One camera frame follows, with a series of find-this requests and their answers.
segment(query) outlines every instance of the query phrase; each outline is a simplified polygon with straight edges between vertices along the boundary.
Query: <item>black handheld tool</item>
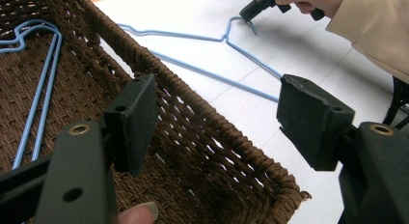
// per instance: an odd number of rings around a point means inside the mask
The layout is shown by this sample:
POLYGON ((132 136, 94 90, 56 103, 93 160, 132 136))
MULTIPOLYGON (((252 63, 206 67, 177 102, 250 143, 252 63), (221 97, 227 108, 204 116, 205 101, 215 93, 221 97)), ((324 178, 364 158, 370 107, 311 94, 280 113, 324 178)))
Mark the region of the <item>black handheld tool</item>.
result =
MULTIPOLYGON (((253 0, 250 4, 248 4, 243 10, 241 10, 240 15, 243 17, 244 20, 250 21, 256 15, 261 13, 263 10, 271 7, 273 8, 276 6, 275 0, 253 0)), ((291 9, 290 5, 277 5, 282 13, 287 12, 291 9)), ((320 20, 322 17, 325 16, 324 11, 320 9, 314 9, 311 12, 311 16, 314 20, 320 20)))

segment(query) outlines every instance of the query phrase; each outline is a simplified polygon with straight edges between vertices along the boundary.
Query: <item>beige sleeve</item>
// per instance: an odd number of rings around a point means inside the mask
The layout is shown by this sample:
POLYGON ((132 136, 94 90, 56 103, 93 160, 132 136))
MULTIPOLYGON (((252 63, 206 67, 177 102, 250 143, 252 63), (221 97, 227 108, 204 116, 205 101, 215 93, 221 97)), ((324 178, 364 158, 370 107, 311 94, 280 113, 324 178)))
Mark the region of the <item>beige sleeve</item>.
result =
POLYGON ((409 0, 343 0, 327 31, 409 83, 409 0))

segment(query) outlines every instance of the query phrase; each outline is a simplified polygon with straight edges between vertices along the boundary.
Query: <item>wicker basket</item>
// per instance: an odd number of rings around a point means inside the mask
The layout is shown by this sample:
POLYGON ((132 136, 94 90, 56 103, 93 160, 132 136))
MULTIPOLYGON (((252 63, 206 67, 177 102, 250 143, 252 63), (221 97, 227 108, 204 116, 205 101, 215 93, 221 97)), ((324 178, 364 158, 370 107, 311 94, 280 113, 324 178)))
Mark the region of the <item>wicker basket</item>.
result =
MULTIPOLYGON (((52 152, 63 126, 98 120, 130 79, 99 45, 103 38, 135 75, 154 73, 157 83, 160 120, 143 172, 138 178, 114 173, 119 211, 155 201, 156 223, 289 221, 304 199, 294 177, 92 2, 0 0, 0 40, 13 39, 13 28, 33 18, 49 20, 64 36, 41 155, 52 152)), ((1 174, 12 168, 51 39, 39 32, 29 36, 25 50, 0 55, 1 174)))

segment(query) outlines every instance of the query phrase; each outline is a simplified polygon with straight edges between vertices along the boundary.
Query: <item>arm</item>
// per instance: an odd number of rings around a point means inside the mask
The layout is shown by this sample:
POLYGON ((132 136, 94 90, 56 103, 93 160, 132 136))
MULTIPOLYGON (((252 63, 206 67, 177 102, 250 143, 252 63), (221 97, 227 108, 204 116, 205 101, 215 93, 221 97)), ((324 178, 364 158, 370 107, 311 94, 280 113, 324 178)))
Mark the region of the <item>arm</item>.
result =
POLYGON ((320 8, 327 31, 351 41, 374 64, 409 83, 409 0, 276 0, 301 12, 320 8))

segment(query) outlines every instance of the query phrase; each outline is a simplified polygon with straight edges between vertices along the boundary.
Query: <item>white table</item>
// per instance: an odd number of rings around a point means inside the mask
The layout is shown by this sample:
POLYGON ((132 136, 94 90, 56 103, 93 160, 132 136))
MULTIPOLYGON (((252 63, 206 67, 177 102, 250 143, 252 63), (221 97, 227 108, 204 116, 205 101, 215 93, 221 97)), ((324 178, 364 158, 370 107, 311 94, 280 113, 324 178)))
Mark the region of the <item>white table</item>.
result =
MULTIPOLYGON (((96 5, 114 21, 139 30, 157 29, 220 38, 228 20, 252 0, 104 0, 96 5)), ((325 31, 330 21, 318 22, 295 6, 282 14, 265 10, 253 19, 255 36, 244 22, 232 25, 231 41, 250 51, 280 73, 311 79, 356 111, 354 125, 381 122, 392 99, 392 77, 325 31)), ((280 81, 227 46, 169 37, 137 37, 149 49, 183 60, 273 96, 280 81)), ((338 223, 343 204, 336 172, 315 172, 279 131, 277 103, 236 89, 191 70, 164 62, 219 113, 243 131, 263 151, 294 175, 302 190, 313 195, 290 223, 338 223)))

